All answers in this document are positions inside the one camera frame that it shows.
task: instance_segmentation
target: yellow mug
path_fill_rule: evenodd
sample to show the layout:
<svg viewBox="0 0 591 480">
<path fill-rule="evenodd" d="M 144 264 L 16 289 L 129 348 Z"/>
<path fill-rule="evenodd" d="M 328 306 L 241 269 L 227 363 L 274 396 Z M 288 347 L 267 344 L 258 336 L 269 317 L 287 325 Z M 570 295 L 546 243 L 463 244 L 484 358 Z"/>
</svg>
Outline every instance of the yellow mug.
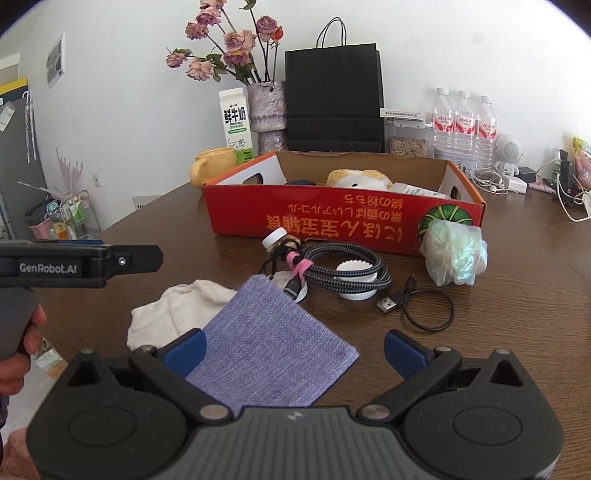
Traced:
<svg viewBox="0 0 591 480">
<path fill-rule="evenodd" d="M 236 150 L 230 147 L 215 148 L 200 153 L 191 167 L 189 174 L 191 184 L 200 189 L 205 182 L 236 167 L 237 162 Z"/>
</svg>

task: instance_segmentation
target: yellow plush toy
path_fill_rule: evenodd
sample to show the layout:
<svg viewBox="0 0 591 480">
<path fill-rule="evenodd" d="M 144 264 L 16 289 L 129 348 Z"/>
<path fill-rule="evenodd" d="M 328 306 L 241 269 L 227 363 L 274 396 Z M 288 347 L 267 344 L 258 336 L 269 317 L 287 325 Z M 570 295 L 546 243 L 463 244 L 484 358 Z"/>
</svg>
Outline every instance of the yellow plush toy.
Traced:
<svg viewBox="0 0 591 480">
<path fill-rule="evenodd" d="M 326 180 L 326 186 L 385 192 L 392 186 L 392 182 L 377 170 L 333 170 Z"/>
</svg>

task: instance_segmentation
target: dried flower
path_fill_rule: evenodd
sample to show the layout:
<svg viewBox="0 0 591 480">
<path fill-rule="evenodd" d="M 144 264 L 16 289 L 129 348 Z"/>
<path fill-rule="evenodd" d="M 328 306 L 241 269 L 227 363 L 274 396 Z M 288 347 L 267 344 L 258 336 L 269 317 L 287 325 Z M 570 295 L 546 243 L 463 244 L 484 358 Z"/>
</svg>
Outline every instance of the dried flower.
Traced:
<svg viewBox="0 0 591 480">
<path fill-rule="evenodd" d="M 209 29 L 207 25 L 201 25 L 200 23 L 197 23 L 197 21 L 194 20 L 187 24 L 187 28 L 185 28 L 185 33 L 191 40 L 201 40 L 202 38 L 207 38 L 207 36 L 209 35 Z"/>
<path fill-rule="evenodd" d="M 251 62 L 251 58 L 248 52 L 245 50 L 227 52 L 224 54 L 223 59 L 229 67 L 235 67 L 236 65 L 248 65 Z"/>
<path fill-rule="evenodd" d="M 207 61 L 195 59 L 189 65 L 187 76 L 194 80 L 204 81 L 213 76 L 213 64 Z"/>
<path fill-rule="evenodd" d="M 283 38 L 283 27 L 277 27 L 277 30 L 275 30 L 275 33 L 273 33 L 273 36 L 271 37 L 271 39 L 275 43 L 278 43 L 282 38 Z"/>
<path fill-rule="evenodd" d="M 166 65 L 172 69 L 178 69 L 185 60 L 187 60 L 187 57 L 184 53 L 171 53 L 166 57 Z"/>
<path fill-rule="evenodd" d="M 201 0 L 201 8 L 215 7 L 222 9 L 228 0 Z"/>
<path fill-rule="evenodd" d="M 222 13 L 217 8 L 209 6 L 201 10 L 195 20 L 201 25 L 217 25 L 222 22 L 221 16 Z"/>
<path fill-rule="evenodd" d="M 241 50 L 250 53 L 255 47 L 256 36 L 250 30 L 242 30 L 242 32 L 228 32 L 224 34 L 223 40 L 230 53 Z"/>
<path fill-rule="evenodd" d="M 271 39 L 277 27 L 277 21 L 268 15 L 259 18 L 256 22 L 256 29 L 263 42 L 268 42 Z"/>
</svg>

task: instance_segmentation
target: blue knit fabric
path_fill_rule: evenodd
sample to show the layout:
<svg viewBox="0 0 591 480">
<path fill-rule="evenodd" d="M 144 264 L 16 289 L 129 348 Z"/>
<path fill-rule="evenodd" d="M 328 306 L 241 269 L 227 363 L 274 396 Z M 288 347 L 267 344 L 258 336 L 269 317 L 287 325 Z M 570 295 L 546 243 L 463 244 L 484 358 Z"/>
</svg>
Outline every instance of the blue knit fabric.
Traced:
<svg viewBox="0 0 591 480">
<path fill-rule="evenodd" d="M 359 356 L 262 275 L 203 331 L 207 354 L 187 380 L 235 413 L 243 406 L 307 407 Z"/>
</svg>

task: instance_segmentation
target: finger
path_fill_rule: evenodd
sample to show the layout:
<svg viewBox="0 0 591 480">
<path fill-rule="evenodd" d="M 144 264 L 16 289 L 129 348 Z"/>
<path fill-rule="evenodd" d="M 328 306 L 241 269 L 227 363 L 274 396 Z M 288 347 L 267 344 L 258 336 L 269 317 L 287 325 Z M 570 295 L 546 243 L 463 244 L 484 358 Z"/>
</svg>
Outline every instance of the finger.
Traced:
<svg viewBox="0 0 591 480">
<path fill-rule="evenodd" d="M 25 336 L 22 342 L 29 355 L 37 353 L 43 343 L 43 335 L 41 335 L 39 327 L 36 325 L 29 325 L 25 331 Z"/>
<path fill-rule="evenodd" d="M 4 397 L 16 395 L 17 393 L 20 393 L 24 385 L 25 380 L 23 378 L 11 382 L 0 382 L 0 395 L 3 395 Z"/>
<path fill-rule="evenodd" d="M 31 315 L 31 323 L 35 325 L 45 325 L 47 323 L 47 315 L 45 315 L 45 311 L 41 305 L 38 305 L 33 315 Z"/>
<path fill-rule="evenodd" d="M 0 362 L 0 382 L 11 382 L 24 377 L 31 368 L 31 361 L 26 355 L 17 353 Z"/>
</svg>

